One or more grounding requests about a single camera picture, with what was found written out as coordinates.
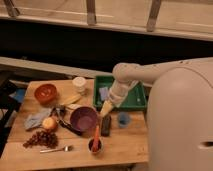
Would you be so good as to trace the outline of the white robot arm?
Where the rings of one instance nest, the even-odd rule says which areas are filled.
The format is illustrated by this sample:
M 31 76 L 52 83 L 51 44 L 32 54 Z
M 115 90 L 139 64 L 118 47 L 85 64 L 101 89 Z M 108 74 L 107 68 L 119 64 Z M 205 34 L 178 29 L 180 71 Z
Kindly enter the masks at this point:
M 171 69 L 202 63 L 213 64 L 213 57 L 178 60 L 150 65 L 140 65 L 136 63 L 116 64 L 112 71 L 114 82 L 109 89 L 108 98 L 103 103 L 100 115 L 104 117 L 115 107 L 119 107 L 126 99 L 129 91 L 138 82 L 152 86 L 162 74 Z

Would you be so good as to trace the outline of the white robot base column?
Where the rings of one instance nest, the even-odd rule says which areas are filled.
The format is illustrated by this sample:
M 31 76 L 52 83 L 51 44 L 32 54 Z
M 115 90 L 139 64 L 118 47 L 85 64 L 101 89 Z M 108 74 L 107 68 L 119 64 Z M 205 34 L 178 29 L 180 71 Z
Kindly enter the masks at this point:
M 147 124 L 150 171 L 213 171 L 213 65 L 163 74 L 149 95 Z

